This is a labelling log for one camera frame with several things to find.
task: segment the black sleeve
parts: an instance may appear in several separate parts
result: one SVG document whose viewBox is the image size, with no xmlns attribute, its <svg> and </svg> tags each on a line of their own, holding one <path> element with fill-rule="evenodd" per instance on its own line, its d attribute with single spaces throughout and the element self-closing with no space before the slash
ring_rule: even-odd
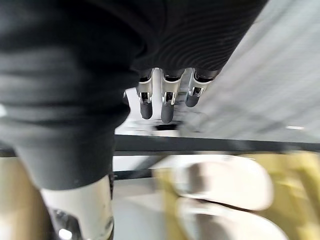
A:
<svg viewBox="0 0 320 240">
<path fill-rule="evenodd" d="M 37 187 L 77 188 L 112 171 L 145 45 L 91 1 L 0 0 L 0 138 Z"/>
</svg>

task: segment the robotic finger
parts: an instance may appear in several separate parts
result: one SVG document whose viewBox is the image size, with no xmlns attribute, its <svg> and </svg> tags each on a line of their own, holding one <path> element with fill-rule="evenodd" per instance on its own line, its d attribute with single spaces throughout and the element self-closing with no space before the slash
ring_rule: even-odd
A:
<svg viewBox="0 0 320 240">
<path fill-rule="evenodd" d="M 197 105 L 200 96 L 206 91 L 209 84 L 213 82 L 220 70 L 216 71 L 203 71 L 201 69 L 193 69 L 188 92 L 185 96 L 185 105 L 189 108 Z"/>
<path fill-rule="evenodd" d="M 153 93 L 153 84 L 152 84 L 152 75 L 153 69 L 145 71 L 140 76 L 140 81 L 136 87 L 136 93 L 140 101 L 140 112 L 141 116 L 144 119 L 150 119 L 153 114 L 152 110 L 152 93 Z"/>
<path fill-rule="evenodd" d="M 174 117 L 174 108 L 178 96 L 184 69 L 177 71 L 164 70 L 161 77 L 162 108 L 161 120 L 168 124 Z"/>
</svg>

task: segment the white floor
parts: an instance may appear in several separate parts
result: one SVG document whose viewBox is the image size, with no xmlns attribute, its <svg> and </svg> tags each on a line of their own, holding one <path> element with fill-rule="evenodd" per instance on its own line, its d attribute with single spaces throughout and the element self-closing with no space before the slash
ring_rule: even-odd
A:
<svg viewBox="0 0 320 240">
<path fill-rule="evenodd" d="M 114 240 L 166 239 L 163 202 L 152 178 L 114 183 Z"/>
</svg>

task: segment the black rubber tip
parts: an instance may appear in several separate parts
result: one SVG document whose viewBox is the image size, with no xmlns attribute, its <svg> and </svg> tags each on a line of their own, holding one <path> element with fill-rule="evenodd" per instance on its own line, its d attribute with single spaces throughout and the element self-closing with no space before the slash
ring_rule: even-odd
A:
<svg viewBox="0 0 320 240">
<path fill-rule="evenodd" d="M 152 117 L 152 102 L 140 103 L 140 113 L 143 119 L 150 119 Z"/>
<path fill-rule="evenodd" d="M 175 109 L 175 105 L 162 104 L 161 120 L 164 124 L 168 124 L 172 121 L 172 119 L 174 118 L 174 109 Z"/>
<path fill-rule="evenodd" d="M 188 93 L 186 93 L 185 100 L 184 100 L 185 105 L 189 108 L 192 108 L 195 105 L 197 105 L 199 98 L 200 98 L 199 96 L 196 96 L 196 95 L 190 96 Z"/>
</svg>

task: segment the yellow object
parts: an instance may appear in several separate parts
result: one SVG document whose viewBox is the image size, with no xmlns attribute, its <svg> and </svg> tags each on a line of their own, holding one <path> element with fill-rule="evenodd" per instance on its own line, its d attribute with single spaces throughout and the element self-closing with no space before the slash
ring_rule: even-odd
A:
<svg viewBox="0 0 320 240">
<path fill-rule="evenodd" d="M 16 157 L 0 157 L 0 239 L 47 240 L 50 218 Z"/>
<path fill-rule="evenodd" d="M 316 153 L 246 154 L 271 176 L 274 201 L 256 214 L 277 224 L 290 240 L 320 240 L 320 159 Z M 176 218 L 178 195 L 173 189 L 171 169 L 154 171 L 163 192 L 167 240 L 187 240 Z"/>
</svg>

